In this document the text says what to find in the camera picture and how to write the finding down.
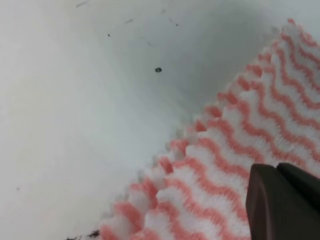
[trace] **white surface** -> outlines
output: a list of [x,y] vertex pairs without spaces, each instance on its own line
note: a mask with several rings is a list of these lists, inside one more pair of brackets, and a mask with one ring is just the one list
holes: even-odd
[[320,37],[316,0],[82,2],[0,3],[1,239],[90,232],[271,26]]

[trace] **black plastic object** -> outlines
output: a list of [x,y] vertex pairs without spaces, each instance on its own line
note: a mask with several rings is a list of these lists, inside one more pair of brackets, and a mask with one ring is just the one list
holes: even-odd
[[245,203],[251,239],[319,240],[319,190],[319,179],[290,164],[254,164]]
[[157,68],[155,69],[155,72],[156,72],[156,73],[161,73],[161,72],[162,72],[162,68],[161,68],[161,67],[157,67]]

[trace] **textured fabric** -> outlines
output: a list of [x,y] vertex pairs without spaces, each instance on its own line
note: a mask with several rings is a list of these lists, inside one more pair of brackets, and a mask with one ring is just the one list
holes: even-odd
[[254,163],[320,173],[320,48],[293,20],[129,188],[102,240],[249,240]]

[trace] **pink and white striped cloth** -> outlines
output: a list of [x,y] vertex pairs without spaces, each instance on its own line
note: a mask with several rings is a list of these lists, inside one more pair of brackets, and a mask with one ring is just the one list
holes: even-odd
[[293,20],[171,143],[101,240],[249,240],[253,163],[320,175],[320,46]]

